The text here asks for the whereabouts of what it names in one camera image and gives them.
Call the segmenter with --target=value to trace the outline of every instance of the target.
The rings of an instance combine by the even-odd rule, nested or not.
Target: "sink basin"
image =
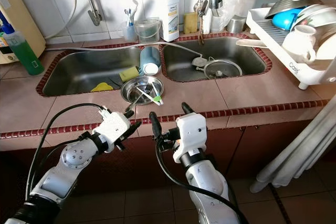
[[[140,64],[140,48],[74,52],[61,58],[45,83],[42,95],[90,92],[101,82],[120,89],[119,73]]]
[[[203,54],[203,58],[213,57],[216,60],[230,60],[241,67],[243,76],[260,74],[266,70],[266,63],[252,47],[237,46],[237,37],[220,37],[204,39],[200,46],[197,40],[175,42],[175,44],[189,48]],[[163,47],[165,71],[163,73],[177,82],[197,81],[207,79],[202,71],[196,70],[191,62],[197,55],[186,50],[172,47]]]

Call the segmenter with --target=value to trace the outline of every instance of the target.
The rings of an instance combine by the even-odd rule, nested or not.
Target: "blue bowl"
[[[303,8],[295,8],[285,12],[277,13],[272,19],[273,25],[281,30],[289,31],[302,9]]]

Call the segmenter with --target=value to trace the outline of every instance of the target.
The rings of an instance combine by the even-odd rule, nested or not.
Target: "white pipe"
[[[189,48],[176,45],[169,42],[155,42],[151,45],[168,45],[172,47],[178,47],[181,49],[184,49],[186,51],[192,52],[194,54],[200,55],[202,57],[202,54],[199,52],[196,52],[194,50],[191,50]],[[61,51],[61,50],[80,50],[80,51],[110,51],[110,50],[118,50],[118,49],[124,49],[124,48],[130,48],[130,47],[140,47],[140,46],[149,46],[149,44],[135,44],[130,46],[124,46],[124,47],[114,47],[114,48],[85,48],[85,47],[61,47],[61,48],[47,48],[46,51]]]
[[[70,20],[72,19],[73,15],[75,13],[76,6],[77,6],[77,0],[73,0],[73,6],[72,6],[71,13],[69,15],[68,21],[57,32],[44,37],[45,39],[53,38],[54,36],[58,35],[61,31],[63,31],[64,28],[66,28],[66,26],[69,24]]]

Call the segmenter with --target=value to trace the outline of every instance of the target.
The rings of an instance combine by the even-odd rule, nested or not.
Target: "faucet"
[[[91,9],[92,10],[88,10],[88,14],[89,14],[89,16],[90,16],[93,24],[95,26],[99,26],[99,24],[100,24],[100,22],[102,20],[101,15],[99,14],[99,12],[97,10],[94,1],[93,0],[89,0],[89,3],[91,5]]]
[[[198,43],[199,44],[204,44],[203,41],[203,33],[202,33],[202,27],[203,27],[203,15],[205,14],[206,6],[209,2],[209,8],[212,11],[212,14],[215,17],[219,17],[220,14],[218,12],[218,9],[223,6],[223,0],[198,0],[197,3],[194,5],[194,12],[197,13],[198,17],[200,18],[200,31],[198,33]]]

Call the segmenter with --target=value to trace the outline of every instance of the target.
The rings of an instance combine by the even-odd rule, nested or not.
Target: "dish soap bottle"
[[[26,68],[28,73],[31,76],[42,73],[44,71],[44,67],[34,54],[23,34],[19,31],[14,31],[12,25],[8,23],[1,12],[0,19],[3,22],[1,27],[4,32],[3,38],[6,40],[10,49]]]
[[[162,26],[160,36],[165,41],[169,42],[179,37],[179,0],[162,0],[160,19]]]

